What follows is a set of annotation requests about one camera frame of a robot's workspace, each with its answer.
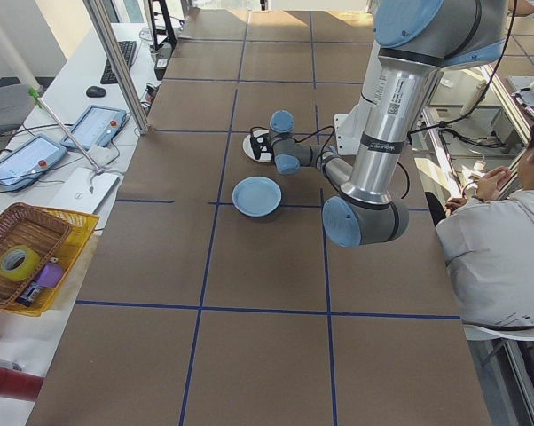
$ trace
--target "blue plate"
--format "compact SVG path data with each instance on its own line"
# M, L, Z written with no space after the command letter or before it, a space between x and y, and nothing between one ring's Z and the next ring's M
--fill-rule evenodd
M281 202L281 190L267 177L253 176L235 185L232 199L235 208L244 215L261 217L277 208Z

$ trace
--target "white plate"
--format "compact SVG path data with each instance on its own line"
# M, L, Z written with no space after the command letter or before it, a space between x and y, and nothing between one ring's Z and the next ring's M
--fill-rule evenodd
M244 215L266 216L281 203L281 189L267 177L248 177L235 185L232 199L235 208Z
M255 130L253 132L253 136L256 138L259 138L262 135L268 134L268 130ZM246 153L246 155L252 159L254 162L270 162L271 161L271 154L269 153L261 153L261 156L259 157L259 160L256 160L253 155L253 149L251 149L251 136L247 135L245 139L243 139L243 152Z

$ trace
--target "purple object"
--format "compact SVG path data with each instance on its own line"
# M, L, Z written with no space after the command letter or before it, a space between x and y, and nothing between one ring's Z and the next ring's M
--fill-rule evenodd
M38 273L34 282L39 287L55 288L64 275L64 270L59 264L48 263Z

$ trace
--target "yellow tape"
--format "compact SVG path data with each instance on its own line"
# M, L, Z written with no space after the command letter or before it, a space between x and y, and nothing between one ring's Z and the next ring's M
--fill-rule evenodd
M40 263L40 256L27 246L15 246L0 257L0 274L11 281L24 281Z

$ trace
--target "person's hand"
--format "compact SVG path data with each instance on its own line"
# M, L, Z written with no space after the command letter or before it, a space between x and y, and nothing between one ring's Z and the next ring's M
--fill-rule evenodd
M504 166L499 166L494 170L490 170L478 179L478 182L476 183L478 185L476 197L484 201L497 200L499 190L503 188L511 176L511 170Z
M451 197L446 201L444 206L451 212L454 213L456 209L459 209L468 202L466 198Z

